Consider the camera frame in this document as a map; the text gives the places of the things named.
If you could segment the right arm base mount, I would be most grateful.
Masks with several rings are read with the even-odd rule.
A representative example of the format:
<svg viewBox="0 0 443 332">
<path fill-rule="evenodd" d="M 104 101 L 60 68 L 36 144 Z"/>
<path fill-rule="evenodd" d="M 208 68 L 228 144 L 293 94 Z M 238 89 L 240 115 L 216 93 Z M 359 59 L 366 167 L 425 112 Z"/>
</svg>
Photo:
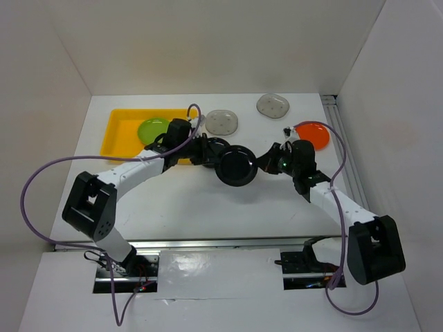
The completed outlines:
<svg viewBox="0 0 443 332">
<path fill-rule="evenodd" d="M 274 264 L 281 267 L 285 291 L 325 288 L 338 270 L 336 264 L 319 262 L 308 243 L 302 249 L 281 252 Z"/>
</svg>

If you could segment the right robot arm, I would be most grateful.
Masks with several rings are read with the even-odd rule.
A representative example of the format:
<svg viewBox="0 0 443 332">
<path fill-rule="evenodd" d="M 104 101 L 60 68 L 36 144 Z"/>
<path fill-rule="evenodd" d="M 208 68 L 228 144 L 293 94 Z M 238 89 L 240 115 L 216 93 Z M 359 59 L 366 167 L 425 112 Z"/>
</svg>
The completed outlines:
<svg viewBox="0 0 443 332">
<path fill-rule="evenodd" d="M 257 164 L 268 174 L 292 177 L 299 195 L 338 224 L 344 224 L 347 267 L 356 282 L 366 285 L 406 269 L 394 219 L 367 211 L 336 189 L 332 180 L 317 169 L 314 146 L 309 141 L 296 140 L 286 149 L 275 142 Z"/>
</svg>

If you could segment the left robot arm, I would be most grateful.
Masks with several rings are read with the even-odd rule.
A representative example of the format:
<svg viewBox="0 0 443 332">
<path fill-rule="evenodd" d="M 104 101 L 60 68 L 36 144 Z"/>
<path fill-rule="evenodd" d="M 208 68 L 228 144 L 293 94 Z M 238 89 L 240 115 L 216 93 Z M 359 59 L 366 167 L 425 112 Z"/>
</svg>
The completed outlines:
<svg viewBox="0 0 443 332">
<path fill-rule="evenodd" d="M 119 275 L 132 274 L 140 261 L 136 258 L 135 247 L 115 227 L 117 202 L 130 190 L 166 172 L 181 159 L 188 159 L 193 165 L 213 166 L 225 145 L 218 145 L 204 133 L 191 138 L 196 128 L 187 120 L 174 119 L 167 131 L 145 146 L 133 161 L 99 174 L 82 172 L 75 178 L 62 219 L 103 249 Z"/>
</svg>

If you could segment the orange plate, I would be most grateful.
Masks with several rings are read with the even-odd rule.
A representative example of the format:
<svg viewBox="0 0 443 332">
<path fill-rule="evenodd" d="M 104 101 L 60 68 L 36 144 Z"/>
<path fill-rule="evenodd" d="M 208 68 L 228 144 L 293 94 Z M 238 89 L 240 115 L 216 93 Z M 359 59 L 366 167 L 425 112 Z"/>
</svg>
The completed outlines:
<svg viewBox="0 0 443 332">
<path fill-rule="evenodd" d="M 296 128 L 300 139 L 308 140 L 316 151 L 326 148 L 330 141 L 330 134 L 322 124 L 308 123 Z"/>
</svg>

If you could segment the black plate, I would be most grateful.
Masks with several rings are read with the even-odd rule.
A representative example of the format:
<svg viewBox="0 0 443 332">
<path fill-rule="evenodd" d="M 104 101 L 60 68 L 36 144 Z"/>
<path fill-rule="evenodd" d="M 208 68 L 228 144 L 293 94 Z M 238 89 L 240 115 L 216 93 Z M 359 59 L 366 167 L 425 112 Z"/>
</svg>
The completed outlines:
<svg viewBox="0 0 443 332">
<path fill-rule="evenodd" d="M 218 179 L 231 187 L 248 185 L 257 175 L 257 158 L 248 148 L 231 145 L 222 149 L 215 163 Z"/>
<path fill-rule="evenodd" d="M 230 143 L 222 138 L 208 138 L 204 143 L 202 165 L 213 169 L 219 162 L 220 153 L 227 147 L 230 147 Z"/>
</svg>

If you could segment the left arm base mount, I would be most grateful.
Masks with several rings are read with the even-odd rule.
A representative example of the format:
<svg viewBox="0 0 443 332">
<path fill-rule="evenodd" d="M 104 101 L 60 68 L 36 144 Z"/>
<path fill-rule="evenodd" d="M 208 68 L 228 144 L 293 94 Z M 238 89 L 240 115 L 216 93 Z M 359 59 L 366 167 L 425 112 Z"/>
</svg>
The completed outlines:
<svg viewBox="0 0 443 332">
<path fill-rule="evenodd" d="M 111 273 L 102 254 L 87 250 L 83 257 L 96 264 L 96 276 L 93 285 L 94 294 L 111 293 Z M 137 255 L 135 265 L 130 271 L 117 263 L 112 263 L 115 293 L 156 293 L 158 288 L 160 254 L 142 252 Z"/>
</svg>

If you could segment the green plate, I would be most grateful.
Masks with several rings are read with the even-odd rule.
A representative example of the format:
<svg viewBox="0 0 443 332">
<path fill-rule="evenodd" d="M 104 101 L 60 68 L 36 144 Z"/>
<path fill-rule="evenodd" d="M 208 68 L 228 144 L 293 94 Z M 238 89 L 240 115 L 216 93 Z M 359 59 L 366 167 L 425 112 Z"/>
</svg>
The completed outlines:
<svg viewBox="0 0 443 332">
<path fill-rule="evenodd" d="M 159 135 L 167 131 L 169 123 L 163 118 L 150 118 L 143 121 L 137 129 L 138 139 L 144 145 L 151 144 Z"/>
</svg>

